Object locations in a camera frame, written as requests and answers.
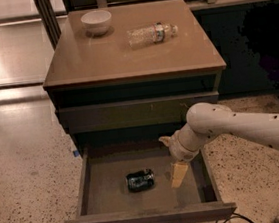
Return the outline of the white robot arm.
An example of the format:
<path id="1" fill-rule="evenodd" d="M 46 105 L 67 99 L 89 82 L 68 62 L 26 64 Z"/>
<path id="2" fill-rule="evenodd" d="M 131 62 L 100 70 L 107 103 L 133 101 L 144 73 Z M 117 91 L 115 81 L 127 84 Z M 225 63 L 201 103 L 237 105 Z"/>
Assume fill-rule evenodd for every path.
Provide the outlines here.
<path id="1" fill-rule="evenodd" d="M 189 108 L 185 125 L 159 140 L 169 149 L 171 187 L 179 188 L 189 163 L 204 145 L 230 134 L 279 151 L 279 114 L 241 113 L 220 104 L 197 103 Z"/>

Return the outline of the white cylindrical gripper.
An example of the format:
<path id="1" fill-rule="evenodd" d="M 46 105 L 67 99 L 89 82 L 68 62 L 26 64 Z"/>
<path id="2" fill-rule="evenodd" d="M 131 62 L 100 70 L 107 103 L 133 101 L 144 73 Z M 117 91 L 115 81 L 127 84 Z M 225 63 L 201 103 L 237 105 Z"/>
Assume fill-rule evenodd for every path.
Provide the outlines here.
<path id="1" fill-rule="evenodd" d="M 177 162 L 171 164 L 171 187 L 179 188 L 188 171 L 190 162 L 200 152 L 200 138 L 190 129 L 176 130 L 169 136 L 161 136 L 159 141 L 169 147 L 169 152 Z"/>

